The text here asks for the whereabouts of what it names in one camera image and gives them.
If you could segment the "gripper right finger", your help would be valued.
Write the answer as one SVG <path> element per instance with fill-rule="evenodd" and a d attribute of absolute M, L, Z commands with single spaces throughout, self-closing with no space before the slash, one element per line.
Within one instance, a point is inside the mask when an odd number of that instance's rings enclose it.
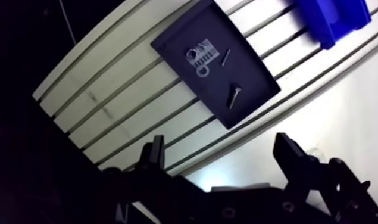
<path fill-rule="evenodd" d="M 336 223 L 378 223 L 378 205 L 368 193 L 371 182 L 361 182 L 343 160 L 321 163 L 283 132 L 276 134 L 273 156 L 288 180 L 285 191 L 295 198 L 306 201 L 318 191 Z"/>

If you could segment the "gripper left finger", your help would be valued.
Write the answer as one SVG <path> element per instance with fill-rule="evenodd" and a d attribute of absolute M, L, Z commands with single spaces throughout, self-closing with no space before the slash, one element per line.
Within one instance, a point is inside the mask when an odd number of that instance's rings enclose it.
<path fill-rule="evenodd" d="M 164 170 L 164 137 L 156 135 L 130 171 L 102 171 L 102 222 L 129 223 L 129 209 L 139 202 L 161 223 L 205 223 L 206 193 L 182 176 Z"/>

